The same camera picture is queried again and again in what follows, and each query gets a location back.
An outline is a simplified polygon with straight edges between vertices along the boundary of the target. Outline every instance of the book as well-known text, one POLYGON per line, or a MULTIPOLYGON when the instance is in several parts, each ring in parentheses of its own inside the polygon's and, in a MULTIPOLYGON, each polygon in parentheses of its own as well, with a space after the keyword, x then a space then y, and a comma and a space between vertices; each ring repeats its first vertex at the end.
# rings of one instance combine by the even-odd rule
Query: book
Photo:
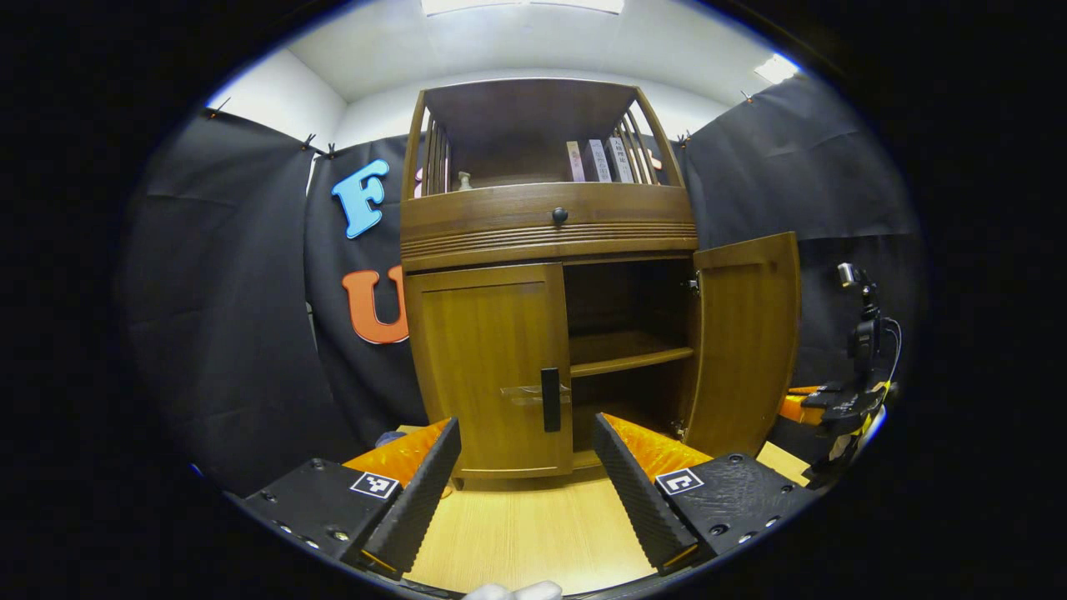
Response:
POLYGON ((600 140, 589 140, 586 143, 586 152, 582 155, 582 163, 589 171, 591 180, 611 180, 611 170, 607 165, 607 155, 604 154, 604 144, 600 140))
POLYGON ((582 169, 582 153, 578 152, 578 142, 567 142, 567 154, 571 159, 571 180, 585 181, 586 173, 582 169))
POLYGON ((608 164, 615 172, 616 178, 622 184, 633 184, 634 173, 630 170, 630 161, 626 159, 626 148, 622 145, 622 139, 615 136, 605 140, 605 148, 610 155, 608 164))

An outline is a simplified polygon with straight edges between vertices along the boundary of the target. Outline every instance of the black curtain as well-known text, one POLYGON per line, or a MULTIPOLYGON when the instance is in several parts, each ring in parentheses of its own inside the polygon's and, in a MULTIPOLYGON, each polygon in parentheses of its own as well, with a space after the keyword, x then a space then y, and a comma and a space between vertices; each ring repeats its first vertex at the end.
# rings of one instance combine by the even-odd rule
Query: black curtain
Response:
POLYGON ((131 202, 117 289, 127 338, 176 442, 239 495, 312 456, 357 454, 304 305, 313 152, 204 111, 131 202))
MULTIPOLYGON (((853 377, 848 333, 860 299, 838 279, 854 263, 878 284, 882 313, 913 356, 926 300, 922 241, 903 178, 859 115, 830 89, 794 77, 701 128, 679 151, 700 248, 786 231, 799 240, 800 341, 796 385, 853 377)), ((890 336, 883 348, 895 350, 890 336)))
POLYGON ((337 151, 333 158, 318 157, 307 194, 304 257, 319 356, 364 449, 373 447, 381 433, 399 425, 428 424, 409 341, 375 344, 360 337, 352 323, 349 293, 341 285, 351 272, 377 272, 380 279, 373 300, 378 320, 393 323, 400 316, 397 287, 387 272, 400 264, 400 194, 407 143, 408 136, 395 136, 337 151), (388 164, 388 173, 378 177, 384 191, 382 202, 372 205, 381 211, 381 220, 350 239, 348 219, 333 188, 379 159, 388 164))

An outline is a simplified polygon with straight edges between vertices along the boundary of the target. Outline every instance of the wooden floor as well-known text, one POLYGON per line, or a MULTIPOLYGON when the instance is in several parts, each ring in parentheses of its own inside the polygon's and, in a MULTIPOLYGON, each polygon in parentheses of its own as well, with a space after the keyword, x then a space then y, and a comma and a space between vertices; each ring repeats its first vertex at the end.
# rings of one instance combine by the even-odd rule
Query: wooden floor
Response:
MULTIPOLYGON (((800 485, 808 468, 766 444, 758 457, 800 485)), ((467 593, 552 580, 563 594, 655 572, 603 468, 536 479, 467 479, 441 501, 407 579, 467 593)))

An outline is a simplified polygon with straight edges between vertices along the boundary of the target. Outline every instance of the cabinet shelf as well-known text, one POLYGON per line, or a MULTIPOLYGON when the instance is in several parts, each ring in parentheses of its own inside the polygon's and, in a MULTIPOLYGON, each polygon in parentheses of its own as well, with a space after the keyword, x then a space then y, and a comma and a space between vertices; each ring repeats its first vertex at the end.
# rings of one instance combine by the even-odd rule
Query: cabinet shelf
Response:
POLYGON ((649 366, 692 356, 692 348, 672 346, 639 330, 575 335, 571 343, 571 377, 588 377, 649 366))

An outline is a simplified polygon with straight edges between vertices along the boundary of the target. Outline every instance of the ceiling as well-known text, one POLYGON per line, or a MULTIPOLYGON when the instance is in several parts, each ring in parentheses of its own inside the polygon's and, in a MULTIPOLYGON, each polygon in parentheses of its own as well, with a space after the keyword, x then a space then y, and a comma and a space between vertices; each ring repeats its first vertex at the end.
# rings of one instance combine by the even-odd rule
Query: ceiling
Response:
POLYGON ((726 106, 769 85, 773 51, 688 0, 626 0, 620 15, 550 4, 427 17, 419 0, 359 2, 292 51, 348 102, 423 80, 503 68, 566 68, 672 85, 726 106))

